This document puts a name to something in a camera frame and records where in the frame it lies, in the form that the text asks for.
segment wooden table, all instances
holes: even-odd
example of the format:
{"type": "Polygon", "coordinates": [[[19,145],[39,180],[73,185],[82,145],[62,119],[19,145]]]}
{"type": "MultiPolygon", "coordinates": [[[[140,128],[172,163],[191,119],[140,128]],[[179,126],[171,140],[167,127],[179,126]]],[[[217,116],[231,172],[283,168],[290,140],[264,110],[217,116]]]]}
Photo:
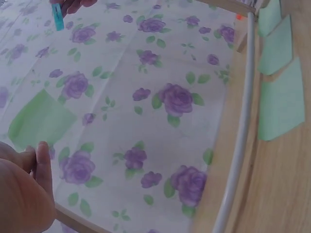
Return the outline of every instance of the wooden table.
{"type": "MultiPolygon", "coordinates": [[[[245,159],[226,233],[311,232],[311,1],[281,0],[292,15],[294,56],[302,65],[306,122],[271,141],[257,140],[260,80],[255,74],[245,159]]],[[[261,41],[256,38],[258,64],[261,41]]],[[[211,233],[223,198],[235,146],[244,85],[246,51],[234,53],[231,83],[212,166],[192,233],[211,233]]]]}

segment green sticky note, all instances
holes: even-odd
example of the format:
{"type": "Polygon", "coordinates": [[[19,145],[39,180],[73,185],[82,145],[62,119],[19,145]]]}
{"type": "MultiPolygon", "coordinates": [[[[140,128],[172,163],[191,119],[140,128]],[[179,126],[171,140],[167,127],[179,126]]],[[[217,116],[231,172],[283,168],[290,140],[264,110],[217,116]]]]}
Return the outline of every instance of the green sticky note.
{"type": "Polygon", "coordinates": [[[259,61],[259,72],[272,75],[293,58],[291,16],[286,16],[278,27],[264,39],[259,61]]]}
{"type": "Polygon", "coordinates": [[[267,36],[281,20],[280,0],[270,0],[267,7],[259,10],[258,34],[267,36]]]}
{"type": "Polygon", "coordinates": [[[302,74],[296,58],[277,80],[261,84],[258,137],[272,140],[304,121],[302,74]]]}
{"type": "Polygon", "coordinates": [[[42,90],[12,120],[8,137],[18,150],[35,147],[39,141],[53,145],[75,121],[71,111],[42,90]]]}

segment hand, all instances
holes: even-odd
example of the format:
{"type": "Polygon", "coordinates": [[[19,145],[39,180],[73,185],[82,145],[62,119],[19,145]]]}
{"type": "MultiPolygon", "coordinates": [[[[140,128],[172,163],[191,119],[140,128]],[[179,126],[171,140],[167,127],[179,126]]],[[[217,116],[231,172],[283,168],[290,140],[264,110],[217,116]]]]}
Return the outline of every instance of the hand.
{"type": "Polygon", "coordinates": [[[40,142],[17,153],[0,142],[1,232],[38,233],[48,229],[56,211],[49,146],[40,142]]]}
{"type": "Polygon", "coordinates": [[[81,6],[90,7],[96,2],[97,0],[50,0],[51,4],[60,4],[63,17],[76,13],[81,6]]]}

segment white fabric with purple roses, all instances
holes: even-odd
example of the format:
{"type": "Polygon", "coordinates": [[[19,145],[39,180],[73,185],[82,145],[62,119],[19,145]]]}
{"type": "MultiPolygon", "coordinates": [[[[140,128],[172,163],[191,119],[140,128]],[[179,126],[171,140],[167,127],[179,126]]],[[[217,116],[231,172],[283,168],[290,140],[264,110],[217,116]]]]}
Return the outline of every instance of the white fabric with purple roses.
{"type": "Polygon", "coordinates": [[[48,0],[9,0],[0,140],[46,140],[55,200],[110,232],[190,232],[212,188],[234,17],[193,0],[99,0],[57,32],[48,0]]]}

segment white pipe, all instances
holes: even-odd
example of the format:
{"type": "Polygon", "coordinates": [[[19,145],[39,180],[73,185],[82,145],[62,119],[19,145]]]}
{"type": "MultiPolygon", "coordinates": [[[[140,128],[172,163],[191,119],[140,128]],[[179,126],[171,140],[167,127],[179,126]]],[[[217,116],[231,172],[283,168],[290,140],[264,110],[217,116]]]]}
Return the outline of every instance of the white pipe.
{"type": "Polygon", "coordinates": [[[247,57],[245,68],[244,93],[242,99],[242,109],[239,121],[238,136],[225,188],[225,194],[212,233],[224,233],[225,231],[229,219],[229,214],[231,212],[235,192],[237,190],[239,176],[244,159],[245,144],[247,140],[248,125],[251,114],[255,66],[254,14],[249,12],[247,20],[247,57]]]}

